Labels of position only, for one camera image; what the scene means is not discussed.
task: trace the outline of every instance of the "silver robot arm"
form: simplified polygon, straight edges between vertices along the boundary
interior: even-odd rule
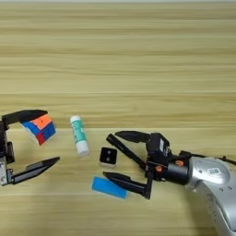
[[[236,236],[236,176],[222,160],[191,157],[189,183],[186,185],[200,195],[219,236]]]

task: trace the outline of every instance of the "wood grain surface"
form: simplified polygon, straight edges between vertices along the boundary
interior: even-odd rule
[[[42,176],[1,188],[1,236],[216,236],[204,201],[181,186],[154,183],[147,201],[91,183],[104,171],[106,136],[121,129],[159,131],[176,153],[235,157],[236,4],[1,4],[0,82],[1,114],[46,109],[57,127],[38,147],[13,125],[14,170],[61,156]],[[115,171],[145,181],[121,153]]]

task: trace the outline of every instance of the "white glue stick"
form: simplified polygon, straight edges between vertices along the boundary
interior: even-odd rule
[[[81,158],[86,157],[89,154],[89,147],[80,116],[72,116],[70,123],[74,132],[78,156]]]

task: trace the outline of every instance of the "black clamp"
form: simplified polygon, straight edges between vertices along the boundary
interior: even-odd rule
[[[2,116],[2,121],[0,121],[0,184],[2,186],[17,184],[34,178],[47,171],[60,159],[56,157],[31,164],[26,167],[26,170],[17,174],[14,174],[12,169],[7,168],[7,164],[15,162],[12,142],[8,142],[6,137],[9,125],[28,122],[46,113],[47,111],[42,110],[26,110]]]

